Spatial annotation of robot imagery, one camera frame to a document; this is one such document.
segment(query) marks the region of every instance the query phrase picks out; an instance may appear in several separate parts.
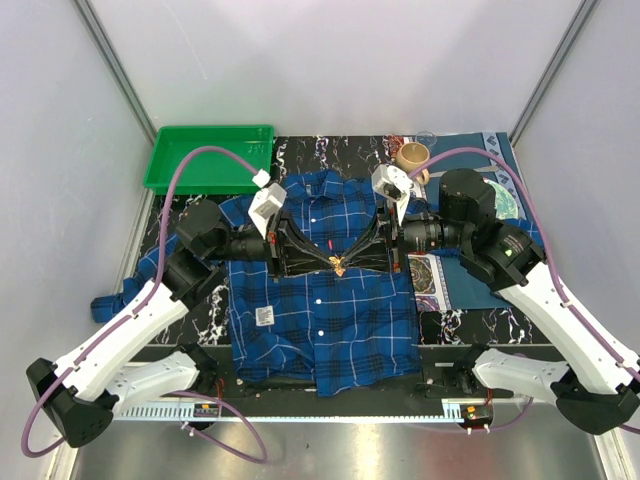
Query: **black marble surface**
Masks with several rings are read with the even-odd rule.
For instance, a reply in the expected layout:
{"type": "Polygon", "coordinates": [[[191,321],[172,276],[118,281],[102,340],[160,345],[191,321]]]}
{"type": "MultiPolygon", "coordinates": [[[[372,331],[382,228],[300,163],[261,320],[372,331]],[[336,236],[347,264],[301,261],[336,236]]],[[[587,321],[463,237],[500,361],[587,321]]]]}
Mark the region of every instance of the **black marble surface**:
{"type": "MultiPolygon", "coordinates": [[[[331,168],[345,178],[367,177],[379,163],[391,160],[385,136],[372,137],[279,137],[274,146],[272,178],[287,173],[305,173],[331,168]]],[[[173,200],[169,231],[185,209],[199,196],[178,196],[173,200]]],[[[209,196],[220,203],[229,197],[209,196]]],[[[147,222],[140,253],[157,245],[160,211],[164,196],[156,196],[147,222]]],[[[201,345],[230,343],[226,283],[182,320],[160,333],[152,343],[198,342],[201,345]]],[[[546,344],[548,341],[532,322],[515,308],[420,312],[421,339],[429,344],[546,344]]]]}

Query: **green tray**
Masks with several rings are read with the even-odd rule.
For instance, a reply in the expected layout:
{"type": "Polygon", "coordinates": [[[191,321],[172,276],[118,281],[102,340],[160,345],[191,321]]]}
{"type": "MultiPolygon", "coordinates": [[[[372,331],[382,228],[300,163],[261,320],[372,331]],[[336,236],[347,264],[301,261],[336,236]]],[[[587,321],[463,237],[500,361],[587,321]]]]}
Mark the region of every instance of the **green tray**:
{"type": "MultiPolygon", "coordinates": [[[[151,153],[151,162],[144,177],[144,186],[164,195],[169,189],[173,172],[182,159],[195,148],[204,145],[223,147],[237,153],[257,170],[267,172],[273,151],[271,125],[247,126],[177,126],[162,127],[151,153]]],[[[240,194],[259,190],[253,175],[235,160],[221,153],[202,153],[185,169],[177,195],[240,194]]]]}

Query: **white wall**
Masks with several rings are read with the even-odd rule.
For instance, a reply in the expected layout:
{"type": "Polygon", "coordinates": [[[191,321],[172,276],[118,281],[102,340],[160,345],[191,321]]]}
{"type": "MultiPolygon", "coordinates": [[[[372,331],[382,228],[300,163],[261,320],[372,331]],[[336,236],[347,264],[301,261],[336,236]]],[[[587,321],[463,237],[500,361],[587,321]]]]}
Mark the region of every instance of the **white wall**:
{"type": "Polygon", "coordinates": [[[513,128],[579,0],[92,0],[155,125],[513,128]]]}
{"type": "MultiPolygon", "coordinates": [[[[640,351],[640,3],[601,2],[516,153],[560,272],[640,351]]],[[[640,426],[640,413],[632,421],[640,426]]],[[[640,471],[640,439],[628,436],[640,471]]]]}
{"type": "MultiPolygon", "coordinates": [[[[70,1],[0,2],[0,65],[0,477],[34,479],[50,456],[20,453],[25,369],[94,331],[150,146],[70,1]]],[[[42,416],[36,449],[51,442],[42,416]]]]}

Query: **shirt collar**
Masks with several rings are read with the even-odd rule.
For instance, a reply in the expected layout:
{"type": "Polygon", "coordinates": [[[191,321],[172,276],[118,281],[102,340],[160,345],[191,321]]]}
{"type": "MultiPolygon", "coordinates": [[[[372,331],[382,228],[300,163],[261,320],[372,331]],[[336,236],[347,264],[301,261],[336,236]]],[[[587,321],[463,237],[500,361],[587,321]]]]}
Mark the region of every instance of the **shirt collar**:
{"type": "Polygon", "coordinates": [[[344,180],[334,170],[322,170],[303,175],[288,175],[284,180],[287,199],[301,203],[307,198],[326,197],[344,201],[344,180]]]}

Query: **gray floor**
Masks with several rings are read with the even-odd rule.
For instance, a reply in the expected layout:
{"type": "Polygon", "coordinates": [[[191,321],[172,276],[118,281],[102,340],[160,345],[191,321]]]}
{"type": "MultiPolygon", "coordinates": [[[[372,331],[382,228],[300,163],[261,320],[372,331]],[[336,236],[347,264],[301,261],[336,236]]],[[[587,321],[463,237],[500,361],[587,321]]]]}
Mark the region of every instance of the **gray floor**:
{"type": "MultiPolygon", "coordinates": [[[[496,424],[517,411],[496,406],[496,424]]],[[[436,433],[451,425],[260,424],[271,464],[253,465],[165,423],[115,422],[78,455],[73,479],[601,479],[593,438],[554,408],[535,405],[513,429],[490,435],[436,433]]],[[[248,453],[241,424],[209,433],[248,453]]]]}

